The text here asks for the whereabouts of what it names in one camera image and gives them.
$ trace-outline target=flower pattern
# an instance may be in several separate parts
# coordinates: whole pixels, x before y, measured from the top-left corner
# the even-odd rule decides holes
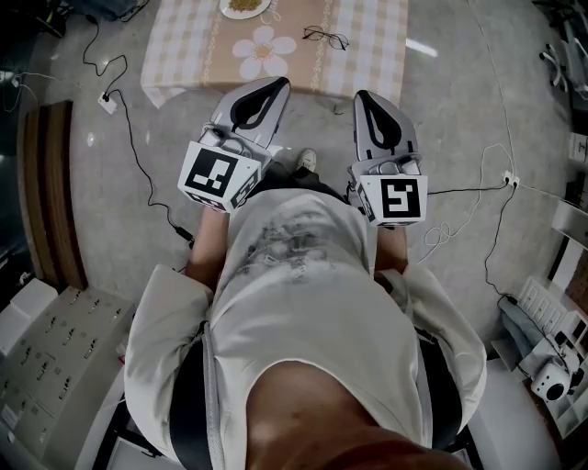
[[[288,63],[280,55],[291,54],[296,50],[293,38],[274,38],[275,31],[270,26],[262,26],[254,31],[254,40],[242,39],[232,47],[232,55],[245,58],[239,73],[245,80],[257,78],[261,69],[269,76],[284,76],[288,73]]]

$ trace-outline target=black cable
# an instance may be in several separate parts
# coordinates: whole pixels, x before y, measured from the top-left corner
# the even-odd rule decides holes
[[[496,284],[491,283],[490,280],[488,279],[488,260],[490,259],[490,257],[494,253],[494,249],[496,248],[496,243],[498,242],[498,234],[500,233],[500,226],[503,222],[504,210],[506,209],[506,206],[508,206],[508,203],[511,202],[513,197],[515,197],[515,192],[516,192],[516,185],[513,188],[513,193],[510,195],[510,197],[508,199],[506,199],[506,202],[504,203],[504,206],[500,211],[500,217],[498,218],[498,227],[496,228],[496,235],[494,236],[494,244],[492,245],[492,249],[488,253],[488,256],[486,256],[486,259],[484,260],[484,269],[486,270],[486,284],[491,285],[494,288],[494,290],[496,291],[496,294],[498,294],[499,296],[509,296],[509,294],[505,294],[504,292],[499,291],[498,287],[496,287]]]
[[[462,193],[462,192],[466,192],[466,191],[498,191],[500,189],[505,189],[505,187],[508,186],[508,183],[504,183],[504,185],[502,186],[493,186],[493,187],[468,187],[468,188],[464,188],[464,189],[447,189],[446,191],[434,191],[431,193],[427,193],[428,196],[434,196],[434,195],[443,195],[445,193]]]
[[[345,200],[345,202],[351,206],[351,202],[349,200],[349,194],[350,193],[354,193],[356,191],[356,189],[353,187],[353,185],[351,184],[350,181],[347,182],[347,188],[345,189],[345,196],[343,197],[343,199]]]
[[[115,82],[116,82],[116,81],[117,81],[117,80],[118,80],[118,79],[119,79],[119,78],[120,78],[122,75],[124,75],[124,74],[125,74],[125,72],[126,72],[128,69],[129,69],[129,63],[127,62],[127,56],[126,56],[125,54],[120,54],[119,56],[115,57],[115,58],[114,58],[112,61],[108,61],[108,63],[107,63],[107,64],[106,64],[106,66],[104,67],[104,70],[103,70],[102,72],[99,72],[99,71],[98,71],[98,65],[97,65],[96,63],[94,63],[94,62],[89,62],[89,61],[87,61],[87,60],[85,59],[85,54],[88,52],[88,49],[90,49],[90,46],[91,46],[92,44],[94,44],[94,41],[96,41],[96,38],[98,37],[98,34],[100,34],[100,25],[98,25],[98,22],[97,22],[97,20],[96,20],[94,17],[92,17],[91,15],[86,15],[86,18],[87,18],[87,20],[88,20],[90,23],[93,23],[93,24],[95,24],[95,25],[96,25],[96,34],[95,34],[94,38],[93,38],[93,39],[90,41],[90,43],[89,43],[87,46],[85,46],[85,49],[84,49],[84,54],[82,55],[82,62],[83,62],[85,65],[94,65],[94,70],[95,70],[95,72],[96,72],[96,75],[97,75],[97,76],[99,76],[99,77],[101,77],[102,75],[104,75],[104,74],[106,73],[106,71],[107,71],[107,69],[108,69],[108,66],[109,66],[111,63],[113,63],[113,62],[117,61],[118,59],[122,59],[122,60],[125,62],[125,70],[123,70],[123,71],[122,71],[122,72],[121,72],[121,73],[120,73],[120,74],[117,76],[117,78],[115,78],[115,79],[114,79],[112,82],[110,82],[110,84],[107,86],[107,90],[104,92],[104,94],[105,94],[106,96],[108,96],[108,90],[109,90],[109,89],[110,89],[110,87],[113,85],[113,83],[115,83]]]
[[[137,166],[139,167],[139,169],[143,172],[143,174],[147,177],[147,180],[149,181],[149,187],[151,188],[151,193],[149,194],[149,199],[147,199],[147,206],[149,206],[149,207],[165,207],[165,210],[167,212],[167,222],[177,232],[178,229],[181,229],[181,227],[178,227],[174,222],[172,222],[171,217],[170,217],[170,213],[171,213],[172,209],[167,204],[152,201],[153,193],[155,191],[155,189],[153,187],[153,180],[152,180],[151,176],[142,167],[141,162],[139,162],[139,156],[137,155],[137,150],[135,149],[135,142],[132,137],[132,127],[130,125],[129,109],[127,108],[127,103],[125,103],[125,98],[122,96],[122,93],[120,92],[120,90],[118,88],[115,88],[114,90],[112,90],[107,95],[107,97],[110,97],[110,95],[112,95],[113,93],[119,94],[120,101],[122,101],[122,105],[125,107],[125,116],[127,117],[127,124],[129,125],[130,147],[132,148],[132,152],[135,155],[135,162],[137,163]]]
[[[82,62],[85,65],[93,65],[94,66],[94,70],[96,72],[96,75],[98,77],[101,77],[102,75],[104,75],[104,73],[106,73],[108,66],[112,62],[115,62],[118,59],[122,59],[125,62],[125,69],[112,82],[110,82],[110,84],[107,86],[107,89],[106,89],[106,91],[103,94],[103,99],[105,101],[108,101],[108,99],[110,98],[110,95],[112,95],[113,93],[117,92],[119,94],[119,96],[120,96],[120,101],[122,101],[122,105],[125,106],[125,117],[127,118],[127,124],[129,125],[130,147],[132,148],[133,155],[135,156],[135,162],[137,163],[137,166],[139,167],[139,169],[142,171],[142,173],[145,175],[145,177],[149,181],[150,194],[149,194],[149,198],[147,199],[147,206],[148,207],[164,207],[165,208],[165,216],[167,218],[167,223],[175,230],[175,233],[177,233],[180,237],[182,237],[184,240],[186,240],[188,242],[191,242],[192,240],[194,240],[194,238],[192,237],[192,235],[186,229],[184,229],[184,228],[176,225],[174,222],[172,222],[172,218],[171,218],[172,208],[170,208],[167,204],[160,203],[160,202],[154,202],[153,201],[153,195],[155,193],[155,187],[153,185],[153,179],[145,171],[145,169],[141,165],[141,162],[139,161],[139,155],[137,154],[137,149],[135,149],[135,142],[134,142],[134,138],[132,136],[132,125],[130,124],[129,108],[127,107],[127,103],[125,102],[125,98],[123,97],[122,92],[118,88],[117,89],[114,89],[114,90],[110,90],[110,87],[122,75],[124,75],[127,72],[127,70],[129,69],[129,63],[127,62],[127,56],[125,54],[120,54],[119,56],[115,57],[112,61],[109,61],[107,63],[106,67],[104,68],[104,70],[102,72],[99,72],[98,71],[98,66],[97,66],[96,63],[87,61],[85,59],[85,54],[88,52],[88,49],[90,49],[90,46],[92,46],[92,44],[94,44],[94,42],[96,41],[96,38],[98,37],[98,34],[100,33],[100,26],[98,25],[97,20],[94,17],[92,17],[91,15],[85,15],[85,17],[86,17],[86,19],[90,23],[96,25],[96,34],[92,38],[92,40],[90,41],[90,43],[85,47],[84,54],[82,55]]]
[[[523,369],[523,367],[521,367],[519,364],[516,365],[516,368],[521,371],[526,378],[531,378],[531,375],[525,372],[525,369]]]

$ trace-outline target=floor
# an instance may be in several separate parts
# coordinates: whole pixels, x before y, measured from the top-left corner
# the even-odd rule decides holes
[[[526,185],[563,194],[569,124],[552,95],[548,72],[537,53],[554,42],[546,19],[529,0],[470,0],[491,44],[513,136],[518,176]],[[88,58],[102,62],[124,52],[129,71],[119,81],[127,104],[135,146],[153,176],[155,197],[173,208],[173,220],[194,230],[199,208],[176,189],[187,144],[196,140],[220,95],[185,93],[157,110],[139,87],[142,60],[157,11],[152,0],[127,25],[102,23]],[[158,263],[179,269],[188,250],[165,223],[164,211],[149,208],[149,186],[129,145],[123,113],[108,115],[97,97],[119,65],[102,77],[82,64],[95,27],[71,17],[67,37],[40,38],[31,72],[50,73],[71,83],[29,77],[43,102],[74,100],[71,141],[72,198],[78,239],[90,284],[138,300]],[[437,57],[407,50],[401,109],[416,126],[424,171],[434,190],[475,187],[482,150],[495,143],[507,149],[503,104],[484,37],[466,0],[410,0],[410,39],[435,48]],[[343,191],[346,167],[355,159],[350,113],[336,117],[315,99],[295,95],[275,143],[320,154],[322,179]],[[510,170],[504,153],[487,152],[484,184],[498,185]],[[510,191],[485,193],[470,224],[424,262],[484,340],[499,329],[498,296],[484,283],[484,258],[492,247],[500,209]],[[452,233],[475,204],[475,193],[429,198],[428,220],[409,228],[410,257],[422,259],[428,229],[447,222]],[[488,265],[503,291],[517,293],[530,274],[545,272],[560,243],[550,229],[555,201],[520,188],[504,212],[497,248]],[[437,235],[430,234],[431,241]]]

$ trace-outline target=power cable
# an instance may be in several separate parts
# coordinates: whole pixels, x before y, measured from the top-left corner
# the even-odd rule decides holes
[[[113,85],[113,83],[115,83],[129,69],[129,64],[127,62],[127,57],[126,57],[125,54],[120,54],[119,56],[117,56],[116,58],[114,58],[112,61],[109,61],[106,64],[106,67],[103,69],[102,72],[99,72],[98,71],[98,66],[97,66],[96,63],[87,61],[85,59],[85,54],[87,53],[87,51],[90,48],[90,46],[92,46],[92,44],[94,44],[94,42],[96,41],[96,38],[98,37],[98,34],[100,33],[100,26],[98,25],[97,20],[94,17],[92,17],[91,15],[86,15],[85,17],[87,18],[87,20],[90,23],[96,25],[96,34],[92,38],[92,40],[90,41],[90,43],[85,47],[84,54],[82,55],[82,62],[84,64],[86,64],[86,65],[93,65],[94,66],[94,69],[95,69],[95,72],[96,72],[96,75],[98,77],[101,77],[102,75],[104,75],[104,73],[106,72],[108,66],[112,62],[114,62],[114,61],[116,61],[118,59],[122,59],[125,62],[125,68],[124,68],[124,70],[112,82],[110,82],[110,84],[108,85],[106,91],[103,94],[103,99],[105,101],[108,101],[110,99],[110,95],[112,95],[113,93],[118,93],[119,96],[120,96],[120,101],[122,102],[122,105],[125,108],[125,118],[127,119],[127,124],[129,126],[130,147],[132,148],[132,152],[133,152],[133,155],[135,157],[135,162],[137,163],[137,166],[139,167],[139,169],[145,175],[145,177],[147,178],[147,181],[149,182],[150,193],[149,193],[149,198],[147,199],[147,206],[148,207],[163,207],[165,209],[165,217],[167,219],[167,223],[175,230],[175,233],[177,233],[180,237],[182,237],[184,240],[186,240],[188,242],[191,242],[192,240],[194,240],[194,238],[192,237],[192,234],[190,232],[188,232],[186,229],[180,227],[179,225],[176,225],[172,221],[172,217],[171,217],[172,208],[170,208],[167,204],[153,201],[153,196],[154,196],[154,193],[155,193],[155,187],[154,187],[154,184],[153,184],[153,179],[151,178],[151,176],[147,173],[147,171],[141,165],[141,162],[139,160],[139,155],[137,153],[137,149],[135,149],[135,142],[134,142],[134,138],[133,138],[133,135],[132,135],[132,125],[130,123],[130,117],[129,117],[129,108],[127,107],[127,103],[125,102],[125,98],[122,95],[122,92],[120,91],[120,89],[115,88],[114,90],[110,90],[110,87]]]
[[[435,196],[435,195],[444,195],[446,193],[464,193],[468,191],[498,191],[500,189],[505,189],[508,186],[508,183],[504,183],[502,186],[493,186],[493,187],[471,187],[471,188],[464,188],[464,189],[447,189],[445,191],[434,191],[431,193],[427,193],[428,196]]]
[[[516,183],[514,184],[513,192],[511,193],[510,197],[508,199],[506,199],[506,202],[504,203],[503,208],[500,210],[500,217],[498,217],[498,227],[496,228],[496,235],[494,235],[494,243],[492,244],[492,249],[488,253],[488,256],[486,256],[486,259],[484,260],[484,270],[486,271],[486,275],[485,275],[486,284],[491,285],[494,288],[494,290],[496,291],[496,294],[498,294],[499,296],[509,296],[510,294],[505,294],[503,292],[500,292],[498,290],[498,287],[496,286],[496,284],[490,282],[489,274],[488,274],[488,260],[490,259],[490,257],[494,253],[494,250],[496,249],[496,243],[498,242],[498,234],[500,233],[500,226],[503,223],[504,210],[506,209],[506,206],[508,206],[508,203],[513,200],[513,197],[515,197],[515,192],[516,192]]]
[[[104,92],[104,94],[106,96],[108,96],[108,90],[110,89],[110,87],[113,85],[113,83],[115,83],[122,75],[124,75],[126,73],[126,71],[129,69],[129,63],[127,62],[127,56],[125,54],[120,54],[119,56],[115,57],[114,59],[112,59],[112,61],[108,61],[104,67],[104,69],[102,70],[102,72],[98,71],[98,65],[94,62],[89,62],[85,59],[85,54],[88,52],[88,49],[90,49],[90,46],[92,46],[92,44],[94,44],[94,42],[96,41],[96,38],[98,37],[98,34],[100,34],[100,25],[98,24],[98,21],[92,17],[91,15],[86,15],[87,20],[96,25],[96,34],[94,36],[94,38],[90,41],[90,43],[85,46],[84,49],[84,54],[82,54],[82,62],[85,65],[93,65],[94,66],[94,70],[96,72],[96,75],[98,77],[101,77],[102,75],[104,75],[106,73],[106,71],[108,70],[108,66],[117,61],[118,59],[122,59],[125,62],[125,69],[112,81],[110,82],[110,84],[107,86],[106,91]]]

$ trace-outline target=electrical outlet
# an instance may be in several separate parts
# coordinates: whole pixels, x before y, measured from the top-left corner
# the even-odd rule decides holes
[[[503,181],[506,183],[508,179],[508,184],[510,186],[514,186],[515,184],[518,186],[521,183],[521,179],[516,177],[513,178],[513,174],[511,172],[504,172],[503,173]]]
[[[112,96],[109,96],[108,101],[105,101],[104,96],[104,93],[100,94],[98,97],[98,104],[105,108],[109,114],[114,114],[114,112],[117,110],[116,101],[112,98]]]

